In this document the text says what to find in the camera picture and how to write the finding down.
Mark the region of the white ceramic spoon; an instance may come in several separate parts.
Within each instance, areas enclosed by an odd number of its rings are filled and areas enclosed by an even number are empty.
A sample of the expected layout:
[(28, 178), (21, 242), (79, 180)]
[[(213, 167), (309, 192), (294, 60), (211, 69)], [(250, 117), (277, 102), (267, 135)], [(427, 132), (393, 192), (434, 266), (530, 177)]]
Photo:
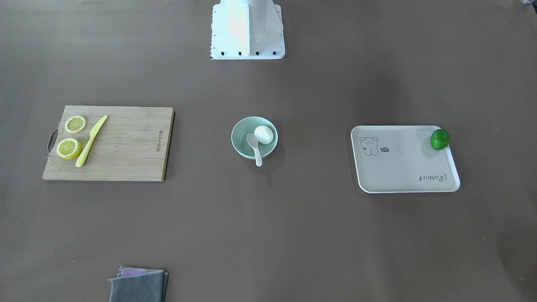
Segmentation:
[(261, 167), (262, 166), (262, 157), (261, 157), (261, 153), (260, 153), (260, 150), (259, 150), (259, 147), (258, 147), (259, 141), (255, 137), (254, 133), (248, 133), (247, 134), (247, 143), (254, 151), (256, 166)]

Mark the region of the pale green bowl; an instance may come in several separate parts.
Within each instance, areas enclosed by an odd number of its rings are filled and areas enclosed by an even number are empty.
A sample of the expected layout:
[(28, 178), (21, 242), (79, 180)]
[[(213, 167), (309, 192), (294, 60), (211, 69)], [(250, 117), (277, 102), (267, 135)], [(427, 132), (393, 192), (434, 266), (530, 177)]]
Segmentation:
[(243, 118), (232, 129), (231, 142), (236, 152), (246, 159), (255, 160), (254, 150), (247, 143), (247, 134), (255, 132), (255, 129), (259, 126), (266, 126), (267, 128), (270, 128), (274, 134), (274, 139), (270, 143), (259, 143), (258, 148), (261, 157), (265, 158), (269, 156), (277, 146), (279, 139), (278, 132), (274, 124), (272, 124), (268, 119), (258, 116)]

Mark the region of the white rectangular tray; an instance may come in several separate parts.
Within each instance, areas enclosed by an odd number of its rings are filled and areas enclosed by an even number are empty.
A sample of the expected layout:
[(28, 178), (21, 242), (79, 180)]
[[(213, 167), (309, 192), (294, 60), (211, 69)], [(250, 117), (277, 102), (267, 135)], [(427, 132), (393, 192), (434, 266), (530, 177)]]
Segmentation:
[(435, 150), (435, 125), (359, 125), (350, 133), (357, 182), (366, 193), (444, 193), (460, 187), (449, 146)]

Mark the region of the bamboo cutting board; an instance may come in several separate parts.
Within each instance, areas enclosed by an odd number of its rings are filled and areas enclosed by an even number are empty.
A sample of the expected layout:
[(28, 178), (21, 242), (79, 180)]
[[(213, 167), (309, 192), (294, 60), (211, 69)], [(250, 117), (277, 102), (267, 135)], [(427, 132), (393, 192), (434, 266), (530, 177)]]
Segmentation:
[[(74, 115), (86, 118), (86, 128), (71, 134), (65, 131), (65, 122)], [(56, 146), (63, 139), (74, 138), (85, 146), (90, 130), (104, 115), (108, 119), (96, 136), (84, 166), (76, 167), (76, 159), (65, 160), (57, 155)], [(67, 105), (42, 177), (45, 180), (163, 181), (174, 117), (172, 107)]]

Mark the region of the green lime toy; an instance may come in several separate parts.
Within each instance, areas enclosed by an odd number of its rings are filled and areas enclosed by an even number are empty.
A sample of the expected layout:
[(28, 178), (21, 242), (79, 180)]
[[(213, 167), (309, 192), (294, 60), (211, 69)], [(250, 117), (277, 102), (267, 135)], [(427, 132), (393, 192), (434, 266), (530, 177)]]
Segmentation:
[(437, 151), (445, 149), (450, 142), (450, 134), (446, 130), (439, 128), (436, 129), (430, 138), (431, 147)]

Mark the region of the yellow plastic knife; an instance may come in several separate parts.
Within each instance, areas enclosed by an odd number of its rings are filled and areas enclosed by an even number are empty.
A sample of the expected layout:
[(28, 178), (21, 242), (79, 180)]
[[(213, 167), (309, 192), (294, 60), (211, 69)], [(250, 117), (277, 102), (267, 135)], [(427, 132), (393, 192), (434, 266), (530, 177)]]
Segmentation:
[(88, 143), (84, 146), (82, 152), (80, 153), (76, 161), (76, 167), (82, 167), (86, 163), (86, 160), (89, 156), (94, 140), (96, 139), (96, 136), (98, 135), (101, 127), (105, 124), (107, 119), (108, 119), (108, 116), (104, 115), (90, 130), (90, 138), (88, 140)]

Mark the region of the grey folded cloth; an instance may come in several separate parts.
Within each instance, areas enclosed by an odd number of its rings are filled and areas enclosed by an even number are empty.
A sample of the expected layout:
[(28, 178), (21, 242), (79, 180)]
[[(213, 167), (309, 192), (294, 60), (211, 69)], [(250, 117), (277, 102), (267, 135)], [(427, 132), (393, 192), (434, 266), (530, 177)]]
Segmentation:
[(164, 302), (169, 273), (162, 269), (119, 267), (111, 283), (110, 302)]

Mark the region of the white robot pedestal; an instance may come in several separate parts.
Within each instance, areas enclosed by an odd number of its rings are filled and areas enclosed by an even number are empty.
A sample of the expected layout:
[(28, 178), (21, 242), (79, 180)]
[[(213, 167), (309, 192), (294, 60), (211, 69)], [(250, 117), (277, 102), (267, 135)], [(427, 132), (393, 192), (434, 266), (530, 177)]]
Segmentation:
[(212, 7), (210, 59), (283, 59), (282, 8), (272, 0), (221, 0)]

